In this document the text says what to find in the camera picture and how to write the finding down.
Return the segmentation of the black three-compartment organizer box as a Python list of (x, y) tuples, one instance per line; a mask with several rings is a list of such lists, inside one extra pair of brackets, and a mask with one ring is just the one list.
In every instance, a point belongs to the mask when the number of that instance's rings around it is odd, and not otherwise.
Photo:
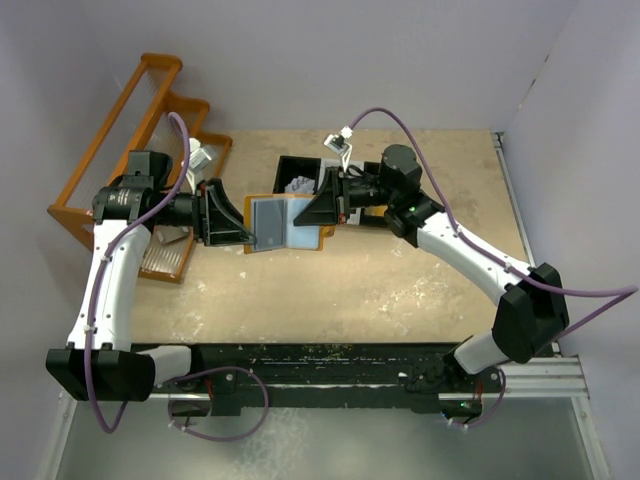
[[(293, 178), (305, 176), (316, 181), (314, 198), (328, 168), (342, 169), (338, 161), (282, 156), (278, 161), (273, 192), (284, 194), (284, 187)], [(350, 216), (347, 223), (354, 219), (357, 226), (385, 228), (385, 214), (373, 210), (394, 209), (416, 190), (411, 179), (398, 166), (389, 164), (386, 158), (379, 163), (365, 162), (362, 166), (352, 163), (344, 173), (349, 179)]]

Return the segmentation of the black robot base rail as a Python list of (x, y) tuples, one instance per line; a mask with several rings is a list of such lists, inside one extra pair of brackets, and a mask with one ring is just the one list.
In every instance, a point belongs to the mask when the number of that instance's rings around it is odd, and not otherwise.
[(476, 415), (502, 388), (490, 367), (460, 375), (450, 343), (208, 343), (191, 347), (191, 380), (153, 389), (153, 399), (197, 404), (214, 416), (248, 407), (406, 409)]

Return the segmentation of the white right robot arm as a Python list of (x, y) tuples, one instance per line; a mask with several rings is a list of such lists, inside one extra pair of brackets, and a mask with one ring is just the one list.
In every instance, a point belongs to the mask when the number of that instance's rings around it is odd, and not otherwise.
[(293, 223), (334, 226), (350, 210), (383, 206), (396, 237), (435, 255), (480, 288), (497, 308), (493, 326), (459, 344), (444, 369), (452, 389), (467, 391), (483, 370), (528, 362), (568, 327), (566, 302), (558, 292), (561, 278), (548, 264), (531, 267), (453, 225), (444, 206), (422, 190), (421, 176), (414, 151), (398, 144), (383, 151), (374, 174), (330, 167)]

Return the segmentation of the grey cardboard envelope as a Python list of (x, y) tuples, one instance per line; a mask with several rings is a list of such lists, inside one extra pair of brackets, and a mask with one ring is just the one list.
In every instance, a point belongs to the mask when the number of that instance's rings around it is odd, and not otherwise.
[(151, 243), (161, 246), (172, 245), (186, 240), (191, 235), (191, 229), (181, 226), (156, 226), (153, 230)]

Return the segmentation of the yellow leather card holder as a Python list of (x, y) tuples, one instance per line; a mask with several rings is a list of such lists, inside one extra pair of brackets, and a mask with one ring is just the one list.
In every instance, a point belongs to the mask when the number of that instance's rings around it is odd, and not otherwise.
[(260, 194), (244, 200), (244, 225), (252, 240), (245, 254), (277, 249), (321, 251), (334, 226), (295, 226), (294, 219), (311, 203), (312, 195)]

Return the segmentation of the orange wooden tiered rack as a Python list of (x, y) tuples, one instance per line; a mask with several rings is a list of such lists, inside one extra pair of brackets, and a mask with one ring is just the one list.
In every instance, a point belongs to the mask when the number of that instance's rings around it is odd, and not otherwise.
[(98, 190), (126, 170), (131, 150), (155, 150), (170, 155), (174, 167), (168, 181), (179, 175), (183, 145), (167, 118), (178, 113), (189, 133), (214, 150), (214, 161), (205, 177), (219, 177), (233, 140), (203, 129), (210, 111), (207, 101), (182, 96), (172, 85), (182, 70), (182, 61), (172, 55), (145, 53), (111, 111), (71, 174), (48, 213), (87, 249), (93, 247), (92, 199)]

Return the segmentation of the white cards in box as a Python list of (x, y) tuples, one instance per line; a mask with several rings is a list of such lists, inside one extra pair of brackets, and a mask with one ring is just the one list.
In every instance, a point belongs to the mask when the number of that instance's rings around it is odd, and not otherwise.
[(284, 192), (296, 195), (313, 195), (315, 186), (316, 181), (313, 178), (297, 176), (284, 187)]

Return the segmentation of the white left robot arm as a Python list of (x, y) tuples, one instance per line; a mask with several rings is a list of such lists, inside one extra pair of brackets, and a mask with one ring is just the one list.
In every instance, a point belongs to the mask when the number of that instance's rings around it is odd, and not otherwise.
[(48, 351), (45, 368), (74, 399), (142, 402), (170, 380), (184, 392), (202, 387), (204, 365), (184, 346), (134, 352), (131, 312), (142, 261), (157, 226), (186, 227), (208, 247), (255, 241), (221, 180), (195, 192), (165, 189), (173, 166), (167, 154), (137, 150), (127, 170), (93, 199), (93, 257), (82, 306), (62, 348)]

